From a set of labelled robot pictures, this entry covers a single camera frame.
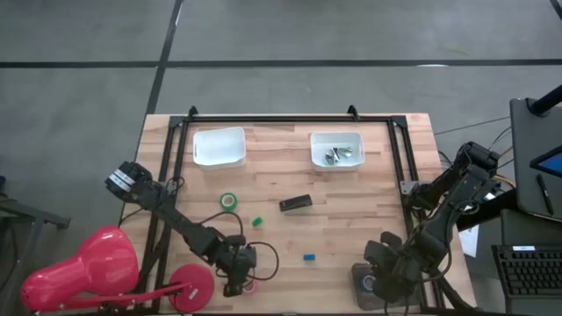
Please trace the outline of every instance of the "green tape roll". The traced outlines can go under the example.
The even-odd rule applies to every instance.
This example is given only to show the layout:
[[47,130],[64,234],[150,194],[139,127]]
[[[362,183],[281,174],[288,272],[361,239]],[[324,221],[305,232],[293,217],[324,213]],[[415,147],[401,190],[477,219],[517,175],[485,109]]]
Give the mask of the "green tape roll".
[[236,208],[238,199],[236,198],[236,195],[228,192],[220,196],[219,203],[223,210],[231,212]]

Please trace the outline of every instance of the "black rectangular object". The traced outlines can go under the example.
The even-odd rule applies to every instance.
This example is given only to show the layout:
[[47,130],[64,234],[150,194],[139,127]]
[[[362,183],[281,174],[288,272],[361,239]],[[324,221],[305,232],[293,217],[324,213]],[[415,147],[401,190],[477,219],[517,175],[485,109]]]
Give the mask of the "black rectangular object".
[[506,298],[562,298],[562,246],[492,246]]
[[300,197],[293,197],[279,202],[279,208],[281,212],[294,210],[296,208],[310,206],[313,204],[313,200],[310,198],[310,194],[306,194]]

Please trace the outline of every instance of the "black metal frame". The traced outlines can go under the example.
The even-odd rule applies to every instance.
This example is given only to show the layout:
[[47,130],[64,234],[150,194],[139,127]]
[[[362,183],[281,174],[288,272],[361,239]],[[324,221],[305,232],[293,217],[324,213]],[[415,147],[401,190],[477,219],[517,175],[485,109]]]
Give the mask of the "black metal frame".
[[[169,119],[168,133],[166,142],[164,144],[164,151],[162,155],[162,163],[160,174],[158,176],[159,182],[166,181],[168,174],[169,158],[172,150],[172,142],[174,134],[177,129],[180,130],[179,144],[177,149],[177,156],[174,165],[173,177],[181,175],[182,163],[184,157],[185,144],[187,142],[187,130],[190,123],[217,123],[217,122],[357,122],[357,123],[383,123],[388,127],[388,133],[393,152],[394,168],[396,173],[396,181],[400,191],[400,182],[405,181],[404,171],[402,170],[402,163],[400,158],[400,149],[398,146],[398,138],[396,128],[399,128],[404,141],[404,149],[406,152],[406,159],[409,174],[412,181],[418,180],[417,168],[415,166],[414,151],[412,149],[412,142],[407,126],[405,116],[361,116],[357,113],[355,106],[351,105],[347,114],[343,115],[233,115],[233,116],[196,116],[198,111],[195,107],[191,107],[187,116],[173,116]],[[410,234],[414,229],[414,221],[412,214],[406,208],[402,207],[407,233]],[[144,257],[140,269],[140,281],[135,288],[135,292],[143,292],[147,290],[148,275],[153,267],[158,262],[155,278],[155,288],[159,289],[164,286],[164,274],[166,272],[166,262],[168,258],[169,239],[171,230],[169,226],[163,228],[160,239],[156,242],[156,229],[159,220],[153,214],[150,219],[150,226],[148,227],[147,243],[145,247]],[[437,287],[437,284],[432,284],[434,297],[436,299],[436,307],[444,307],[443,293]],[[428,298],[423,286],[420,287],[420,304],[425,307],[428,306]],[[155,299],[150,307],[137,305],[134,308],[135,314],[150,314],[158,313],[160,310],[160,299]]]
[[8,275],[2,299],[0,299],[0,315],[12,315],[16,302],[19,297],[19,287],[24,281],[25,273],[30,267],[33,253],[39,242],[41,229],[46,223],[56,225],[58,229],[67,229],[70,218],[63,218],[51,212],[45,212],[29,205],[20,204],[18,201],[0,195],[0,212],[6,212],[8,216],[0,217],[2,221],[8,221],[7,225],[14,225],[10,221],[29,222],[31,228],[27,233],[27,240],[23,251],[15,260],[14,270]]

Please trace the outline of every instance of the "green block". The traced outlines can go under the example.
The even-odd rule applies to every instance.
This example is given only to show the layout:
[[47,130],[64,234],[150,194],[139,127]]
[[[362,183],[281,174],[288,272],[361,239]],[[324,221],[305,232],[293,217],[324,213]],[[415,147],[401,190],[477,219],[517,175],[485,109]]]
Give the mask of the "green block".
[[262,223],[263,223],[263,219],[261,217],[258,217],[254,219],[254,221],[252,221],[252,226],[253,227],[260,226]]

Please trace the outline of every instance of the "butcher block tabletop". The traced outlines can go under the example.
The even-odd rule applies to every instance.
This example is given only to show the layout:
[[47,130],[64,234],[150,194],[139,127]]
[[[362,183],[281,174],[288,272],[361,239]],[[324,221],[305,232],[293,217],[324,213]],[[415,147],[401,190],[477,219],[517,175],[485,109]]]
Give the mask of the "butcher block tabletop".
[[[423,181],[431,181],[443,170],[429,115],[403,115],[407,117],[418,175]],[[154,177],[160,169],[169,117],[148,115],[140,138],[136,161]],[[194,133],[234,126],[242,127],[245,132],[246,163],[243,167],[204,171],[193,162]],[[172,176],[177,152],[180,129],[177,130],[168,178]],[[310,137],[315,132],[360,133],[364,142],[364,164],[352,172],[314,171]],[[408,179],[402,137],[399,129],[397,132]],[[402,239],[407,237],[386,123],[190,123],[182,177],[185,184],[178,192],[177,209],[183,215],[198,222],[221,212],[220,196],[232,192],[238,198],[235,212],[241,217],[247,241],[268,242],[280,256],[277,275],[270,281],[258,281],[258,289],[251,296],[224,298],[222,288],[226,281],[215,276],[213,298],[199,312],[362,312],[354,299],[351,266],[364,262],[367,241],[378,241],[384,231]],[[312,206],[287,212],[279,210],[280,200],[304,194],[311,196]],[[137,209],[136,205],[126,205],[123,216]],[[261,217],[263,223],[252,227],[257,217]],[[149,219],[149,212],[140,212],[121,226],[135,246],[139,265]],[[220,216],[205,225],[225,235],[239,233],[232,216]],[[256,245],[256,250],[256,276],[266,277],[275,268],[275,256],[261,245]],[[447,279],[466,302],[475,305],[456,232],[451,250],[452,266]],[[304,261],[305,254],[314,254],[315,260]],[[208,267],[191,253],[182,236],[173,232],[164,283],[182,265],[194,262]],[[208,268],[215,275],[215,268]],[[155,272],[156,268],[152,271],[149,288],[153,286]],[[390,310],[398,312],[403,308]],[[416,306],[412,305],[410,312],[415,310]],[[160,312],[176,311],[168,299],[163,298]]]

